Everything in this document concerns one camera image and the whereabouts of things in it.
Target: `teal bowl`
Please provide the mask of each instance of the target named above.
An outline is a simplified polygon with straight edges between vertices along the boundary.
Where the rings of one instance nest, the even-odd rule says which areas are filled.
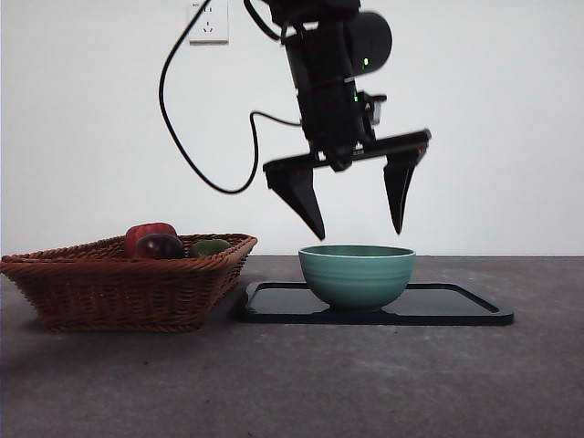
[[[329,245],[298,251],[302,274],[336,310],[375,311],[397,299],[412,277],[415,252],[389,246]]]

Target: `black plate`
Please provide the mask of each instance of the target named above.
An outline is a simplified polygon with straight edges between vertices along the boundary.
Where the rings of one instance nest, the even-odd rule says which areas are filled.
[[[245,322],[268,324],[360,324],[401,326],[504,326],[510,308],[457,285],[410,284],[401,296],[376,312],[339,312],[320,301],[306,283],[249,285],[235,305]]]

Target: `power socket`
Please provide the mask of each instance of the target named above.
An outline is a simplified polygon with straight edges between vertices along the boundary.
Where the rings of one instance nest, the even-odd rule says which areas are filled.
[[[202,0],[189,4],[187,22],[190,23],[199,11]],[[212,0],[205,8],[189,33],[191,44],[227,44],[229,42],[228,0]]]

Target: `green fruit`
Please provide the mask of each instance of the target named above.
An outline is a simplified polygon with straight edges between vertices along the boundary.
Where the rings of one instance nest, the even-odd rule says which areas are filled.
[[[200,240],[191,246],[189,257],[205,257],[222,253],[231,244],[223,239]]]

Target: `brown woven basket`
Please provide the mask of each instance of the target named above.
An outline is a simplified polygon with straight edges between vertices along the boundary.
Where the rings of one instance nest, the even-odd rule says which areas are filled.
[[[0,272],[35,307],[47,329],[198,329],[237,282],[257,240],[249,235],[181,235],[185,252],[203,239],[232,245],[217,255],[177,260],[124,257],[124,237],[2,257]]]

